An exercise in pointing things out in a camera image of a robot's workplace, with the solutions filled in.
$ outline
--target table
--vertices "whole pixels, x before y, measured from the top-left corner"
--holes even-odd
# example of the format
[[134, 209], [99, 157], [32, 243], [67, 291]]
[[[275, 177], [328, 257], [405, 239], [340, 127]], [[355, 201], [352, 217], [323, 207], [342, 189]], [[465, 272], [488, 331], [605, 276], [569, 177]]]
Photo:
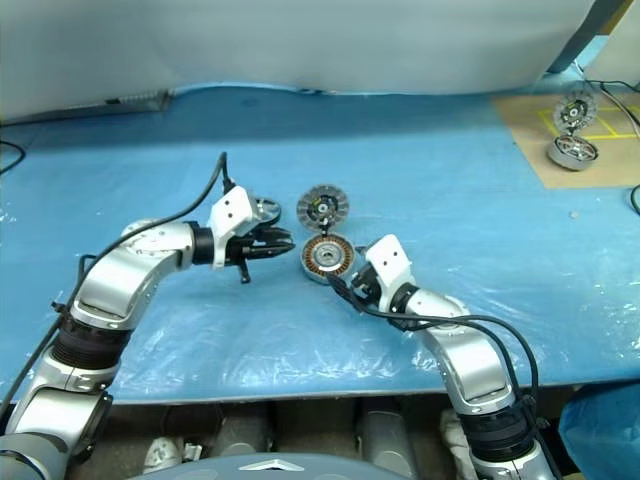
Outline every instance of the table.
[[[640, 373], [640, 219], [620, 188], [546, 190], [487, 96], [185, 93], [164, 113], [15, 126], [28, 157], [3, 176], [0, 393], [66, 300], [77, 257], [128, 223], [188, 204], [221, 150], [231, 175], [282, 203], [297, 249], [167, 278], [110, 392], [121, 403], [443, 390], [409, 334], [306, 278], [295, 204], [314, 184], [351, 201], [338, 232], [395, 233], [420, 285], [515, 325], [545, 385]], [[216, 188], [215, 198], [221, 187]], [[206, 221], [213, 199], [190, 217]], [[521, 380], [528, 366], [504, 334]]]

